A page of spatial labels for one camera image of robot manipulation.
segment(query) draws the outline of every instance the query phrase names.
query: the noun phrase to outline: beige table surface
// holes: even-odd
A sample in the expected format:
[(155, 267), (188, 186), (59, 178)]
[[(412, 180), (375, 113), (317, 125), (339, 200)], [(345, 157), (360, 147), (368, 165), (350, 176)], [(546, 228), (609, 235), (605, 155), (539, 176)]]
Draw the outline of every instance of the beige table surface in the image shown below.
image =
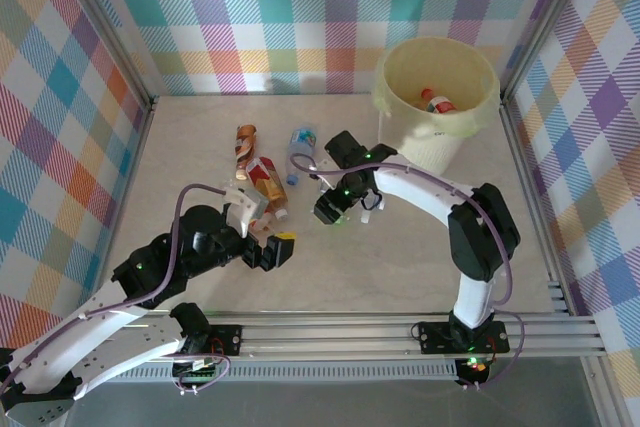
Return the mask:
[[(317, 159), (326, 156), (324, 144), (344, 129), (367, 147), (377, 141), (378, 115), (367, 95), (162, 98), (114, 236), (106, 276), (133, 250), (168, 232), (183, 186), (220, 186), (233, 178), (237, 125), (256, 125), (259, 155), (272, 158), (284, 178), (289, 137), (304, 122), (318, 126)], [(552, 311), (544, 261), (499, 119), (463, 145), (445, 175), (500, 188), (522, 236), (512, 262), (513, 297), (506, 308)], [(460, 274), (440, 222), (387, 196), (385, 210), (367, 225), (352, 216), (340, 226), (325, 226), (311, 213), (318, 198), (316, 182), (303, 178), (298, 186), (286, 187), (290, 219), (278, 226), (296, 232), (298, 240), (285, 265), (265, 273), (235, 260), (192, 279), (184, 294), (163, 306), (187, 300), (209, 311), (451, 310)], [(222, 206), (219, 196), (193, 191), (185, 209), (198, 203)], [(500, 278), (496, 295), (503, 291)]]

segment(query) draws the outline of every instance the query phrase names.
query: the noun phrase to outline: wastebasket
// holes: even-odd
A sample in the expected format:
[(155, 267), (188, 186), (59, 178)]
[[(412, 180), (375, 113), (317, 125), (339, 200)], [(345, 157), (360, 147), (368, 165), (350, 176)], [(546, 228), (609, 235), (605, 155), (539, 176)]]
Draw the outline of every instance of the wastebasket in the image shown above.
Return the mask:
[[(413, 107), (425, 88), (447, 97), (456, 110), (433, 114)], [(379, 142), (442, 174), (464, 139), (495, 121), (500, 81), (470, 45), (420, 37), (396, 45), (378, 61), (373, 101), (380, 110)]]

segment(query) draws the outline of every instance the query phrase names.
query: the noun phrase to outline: bottle label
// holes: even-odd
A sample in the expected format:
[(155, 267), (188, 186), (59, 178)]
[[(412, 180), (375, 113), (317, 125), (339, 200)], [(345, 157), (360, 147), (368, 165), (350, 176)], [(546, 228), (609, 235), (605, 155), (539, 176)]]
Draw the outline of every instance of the bottle label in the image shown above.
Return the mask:
[(294, 144), (296, 142), (309, 144), (309, 147), (313, 149), (316, 146), (316, 135), (309, 129), (296, 129), (293, 131), (291, 142), (289, 143)]
[(431, 102), (429, 102), (429, 105), (427, 106), (427, 112), (430, 112), (432, 114), (444, 114), (445, 112), (449, 112), (452, 110), (456, 110), (456, 108), (453, 106), (449, 99), (442, 96), (434, 97), (433, 99), (431, 99)]
[(267, 197), (269, 201), (287, 200), (287, 194), (282, 187), (280, 177), (271, 159), (258, 157), (247, 165), (249, 177), (256, 190)]

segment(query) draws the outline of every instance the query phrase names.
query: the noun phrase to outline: wire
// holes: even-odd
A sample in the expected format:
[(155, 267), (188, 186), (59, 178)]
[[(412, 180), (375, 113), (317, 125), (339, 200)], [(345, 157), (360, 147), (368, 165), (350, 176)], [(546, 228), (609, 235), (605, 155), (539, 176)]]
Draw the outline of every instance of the wire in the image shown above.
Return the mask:
[(497, 382), (502, 377), (504, 377), (507, 374), (507, 372), (509, 372), (513, 368), (514, 364), (520, 357), (520, 354), (522, 354), (522, 350), (524, 349), (525, 327), (524, 327), (524, 321), (522, 320), (522, 317), (520, 317), (515, 312), (509, 312), (506, 310), (496, 310), (496, 314), (502, 314), (502, 315), (506, 314), (516, 318), (516, 320), (520, 323), (520, 342), (518, 342), (518, 347), (513, 353), (513, 357), (511, 358), (511, 361), (509, 361), (507, 366), (504, 369), (502, 369), (500, 372), (498, 372), (493, 378), (487, 380), (483, 384), (483, 388), (486, 387), (487, 385), (491, 385)]
[(491, 350), (493, 350), (493, 355), (491, 356), (491, 360), (487, 364), (487, 365), (491, 365), (496, 361), (496, 353), (497, 353), (496, 351), (498, 349), (496, 348), (496, 341), (493, 340), (493, 337), (489, 337), (487, 340), (489, 340), (489, 344), (491, 344)]
[[(411, 337), (413, 337), (413, 340), (417, 340), (418, 342), (422, 342), (422, 341), (421, 341), (421, 339), (420, 339), (420, 338), (418, 338), (418, 337), (416, 337), (416, 336), (414, 335), (414, 333), (413, 333), (413, 329), (415, 329), (415, 328), (416, 328), (417, 326), (419, 326), (421, 323), (422, 323), (422, 321), (420, 321), (420, 322), (416, 322), (415, 324), (413, 324), (413, 325), (411, 326), (411, 330), (410, 330), (410, 332), (409, 332), (409, 333), (411, 334)], [(433, 329), (433, 332), (435, 332), (436, 334), (438, 334), (438, 335), (439, 335), (441, 338), (443, 338), (444, 340), (449, 341), (449, 342), (453, 342), (453, 337), (449, 337), (448, 335), (445, 335), (445, 333), (444, 333), (444, 332), (442, 332), (442, 331), (440, 331), (440, 330), (438, 330), (438, 329)]]
[(364, 203), (364, 197), (360, 199), (360, 205), (362, 205), (362, 208), (364, 210), (371, 211), (382, 203), (382, 194), (380, 192), (374, 192), (374, 195), (376, 196), (376, 200), (373, 201), (373, 204), (371, 204), (371, 207), (366, 206), (366, 204)]
[(424, 170), (417, 169), (410, 165), (396, 164), (393, 162), (373, 162), (371, 164), (356, 165), (355, 167), (350, 167), (348, 169), (341, 169), (341, 170), (313, 170), (303, 165), (300, 165), (298, 162), (296, 162), (295, 158), (297, 157), (301, 157), (306, 160), (309, 160), (313, 167), (316, 166), (315, 161), (313, 160), (312, 157), (305, 154), (293, 154), (291, 155), (291, 157), (289, 157), (289, 161), (294, 165), (294, 167), (296, 167), (297, 169), (300, 169), (302, 172), (305, 172), (307, 174), (313, 173), (315, 175), (318, 175), (318, 174), (345, 175), (345, 174), (351, 174), (353, 172), (358, 172), (360, 170), (375, 169), (375, 168), (401, 170), (407, 174), (414, 174), (414, 175), (417, 175), (418, 177), (422, 177), (423, 179), (428, 180), (429, 182), (437, 185), (438, 187), (445, 189), (446, 191), (452, 193), (453, 195), (460, 197), (465, 202), (468, 202), (469, 205), (471, 205), (476, 210), (476, 212), (480, 215), (480, 217), (482, 217), (482, 220), (489, 228), (489, 231), (493, 236), (493, 240), (495, 241), (496, 246), (498, 247), (498, 251), (500, 252), (500, 258), (502, 259), (502, 263), (504, 264), (505, 272), (507, 275), (507, 292), (505, 293), (502, 299), (494, 300), (492, 302), (492, 305), (504, 305), (509, 301), (509, 299), (511, 298), (511, 294), (513, 292), (513, 275), (511, 272), (511, 263), (509, 261), (509, 254), (507, 253), (507, 249), (505, 248), (504, 243), (500, 238), (498, 229), (496, 229), (496, 226), (493, 224), (493, 221), (489, 217), (489, 214), (487, 214), (485, 210), (482, 207), (480, 207), (480, 204), (478, 204), (475, 200), (473, 200), (467, 194), (458, 190), (455, 186), (448, 184), (444, 180), (436, 177), (435, 175), (432, 175), (429, 172), (425, 172)]
[(216, 354), (216, 353), (217, 353), (217, 352), (215, 351), (215, 347), (214, 347), (214, 345), (213, 345), (213, 343), (214, 343), (214, 342), (218, 342), (218, 343), (220, 344), (220, 353), (221, 353), (222, 355), (224, 355), (224, 344), (223, 344), (223, 343), (222, 343), (222, 341), (221, 341), (219, 338), (217, 338), (217, 337), (214, 337), (213, 339), (211, 339), (211, 353), (213, 353), (213, 354)]
[(225, 361), (225, 367), (224, 370), (216, 375), (215, 378), (213, 378), (212, 380), (210, 380), (209, 382), (202, 384), (199, 388), (198, 387), (193, 387), (191, 389), (187, 389), (184, 384), (182, 383), (182, 379), (187, 376), (189, 374), (189, 372), (185, 372), (183, 374), (180, 374), (178, 376), (177, 381), (175, 382), (176, 386), (178, 387), (178, 389), (180, 389), (180, 394), (184, 395), (185, 392), (193, 392), (194, 395), (202, 392), (205, 389), (208, 389), (209, 387), (211, 387), (213, 384), (218, 383), (224, 376), (226, 376), (229, 373), (229, 370), (231, 369), (231, 359), (226, 356), (226, 355), (222, 355), (222, 354), (198, 354), (198, 355), (193, 355), (193, 354), (172, 354), (172, 355), (165, 355), (164, 358), (166, 359), (178, 359), (178, 360), (202, 360), (202, 359), (211, 359), (211, 358), (217, 358), (217, 359), (222, 359)]
[(36, 345), (36, 347), (31, 351), (31, 353), (28, 354), (22, 360), (20, 365), (18, 365), (7, 376), (7, 378), (4, 380), (4, 382), (0, 386), (0, 395), (4, 393), (4, 391), (9, 387), (9, 385), (13, 381), (13, 379), (15, 379), (20, 372), (22, 372), (24, 369), (28, 368), (31, 365), (31, 361), (36, 357), (38, 357), (38, 354), (40, 354), (44, 349), (47, 348), (47, 346), (49, 346), (54, 340), (62, 336), (65, 332), (71, 330), (76, 325), (86, 320), (89, 320), (90, 318), (96, 315), (100, 315), (106, 312), (111, 312), (114, 310), (126, 309), (131, 307), (132, 305), (140, 304), (142, 302), (146, 302), (147, 300), (153, 299), (160, 292), (162, 292), (167, 287), (167, 285), (169, 285), (169, 282), (171, 281), (171, 276), (173, 275), (173, 271), (175, 269), (176, 259), (178, 257), (178, 237), (179, 237), (178, 233), (180, 230), (179, 223), (180, 223), (180, 212), (182, 210), (182, 203), (184, 201), (184, 197), (187, 195), (187, 192), (189, 192), (192, 189), (207, 190), (209, 192), (213, 192), (215, 194), (220, 194), (220, 195), (226, 194), (224, 190), (216, 189), (215, 187), (210, 187), (204, 184), (189, 184), (180, 191), (180, 194), (178, 195), (178, 200), (176, 201), (176, 208), (173, 216), (173, 224), (171, 227), (171, 253), (169, 254), (169, 264), (167, 266), (167, 273), (165, 274), (164, 279), (162, 279), (162, 282), (160, 283), (160, 285), (158, 285), (158, 287), (156, 287), (153, 291), (141, 297), (127, 300), (124, 302), (119, 302), (117, 304), (109, 305), (107, 307), (102, 307), (100, 309), (85, 312), (81, 314), (81, 316), (76, 317), (70, 320), (68, 323), (61, 326), (58, 330), (56, 330), (51, 335), (49, 335), (49, 337), (45, 338), (44, 340), (42, 340), (42, 342)]

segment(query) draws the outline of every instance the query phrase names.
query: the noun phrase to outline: metal frame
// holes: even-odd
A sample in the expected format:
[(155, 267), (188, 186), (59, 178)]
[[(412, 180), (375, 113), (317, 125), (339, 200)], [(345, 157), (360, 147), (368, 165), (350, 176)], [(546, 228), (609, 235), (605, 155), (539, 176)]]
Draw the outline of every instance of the metal frame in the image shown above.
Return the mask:
[(504, 87), (502, 98), (506, 102), (511, 101), (515, 95), (516, 89), (529, 72), (536, 57), (540, 53), (540, 49), (553, 31), (560, 14), (564, 10), (569, 0), (550, 0), (548, 7), (545, 9), (544, 15), (537, 21), (537, 26), (527, 42), (518, 63), (513, 69), (507, 84)]
[(138, 70), (122, 45), (102, 4), (99, 0), (79, 0), (79, 2), (95, 27), (98, 37), (104, 42), (133, 94), (136, 96), (136, 100), (147, 109), (150, 109), (153, 96), (145, 87)]
[[(525, 323), (523, 357), (599, 357), (604, 344), (591, 317), (570, 316), (557, 282), (549, 283), (556, 312), (522, 314)], [(126, 328), (140, 328), (165, 311), (153, 311)], [(242, 325), (240, 355), (233, 361), (390, 361), (443, 360), (459, 355), (424, 355), (411, 330), (420, 321), (446, 322), (445, 314), (354, 312), (206, 313), (209, 323)], [(519, 322), (505, 323), (511, 352), (520, 341)]]
[[(516, 171), (520, 177), (520, 184), (522, 185), (527, 207), (531, 214), (531, 220), (538, 237), (538, 243), (542, 249), (542, 255), (545, 260), (547, 272), (549, 278), (552, 281), (556, 281), (558, 288), (563, 292), (563, 300), (566, 302), (567, 313), (572, 316), (577, 315), (577, 307), (575, 301), (570, 295), (564, 295), (569, 293), (569, 283), (566, 275), (561, 267), (558, 253), (555, 249), (551, 232), (544, 216), (544, 210), (540, 197), (534, 189), (535, 182), (531, 171), (527, 167), (526, 156), (524, 154), (524, 146), (517, 132), (517, 126), (515, 120), (511, 115), (511, 112), (503, 104), (500, 109), (500, 117), (504, 127), (509, 147), (513, 160), (516, 164)], [(598, 417), (602, 425), (606, 426), (627, 426), (633, 425), (631, 417), (627, 410), (624, 397), (620, 390), (620, 386), (616, 383), (613, 367), (607, 357), (599, 357), (594, 359), (590, 356), (582, 356), (582, 366), (584, 369), (585, 377), (591, 390), (591, 397), (593, 398)]]
[[(172, 363), (148, 362), (111, 380), (113, 383), (172, 381)], [(224, 382), (375, 382), (382, 380), (456, 380), (453, 360), (262, 361), (234, 359)], [(185, 377), (186, 382), (193, 378)]]
[(138, 175), (138, 168), (140, 167), (140, 161), (142, 160), (142, 154), (144, 152), (144, 147), (147, 144), (147, 139), (149, 138), (149, 132), (151, 131), (151, 124), (153, 122), (153, 116), (155, 115), (157, 102), (155, 99), (152, 101), (149, 109), (145, 111), (144, 119), (142, 120), (142, 128), (140, 130), (140, 140), (138, 140), (138, 146), (136, 147), (136, 153), (133, 156), (133, 160), (131, 163), (131, 172), (129, 172), (129, 177), (127, 178), (126, 185), (124, 186), (124, 194), (122, 195), (122, 199), (116, 208), (116, 212), (114, 215), (115, 222), (111, 232), (109, 234), (109, 240), (107, 241), (107, 249), (105, 250), (104, 256), (102, 257), (102, 263), (100, 264), (99, 275), (96, 275), (96, 280), (92, 288), (92, 292), (98, 290), (98, 288), (104, 283), (105, 275), (107, 272), (105, 270), (105, 266), (109, 262), (109, 257), (111, 256), (111, 249), (113, 248), (113, 236), (118, 230), (120, 230), (120, 224), (122, 224), (122, 215), (124, 208), (129, 201), (129, 195), (131, 194), (131, 187), (133, 186), (133, 182), (135, 181), (136, 175)]

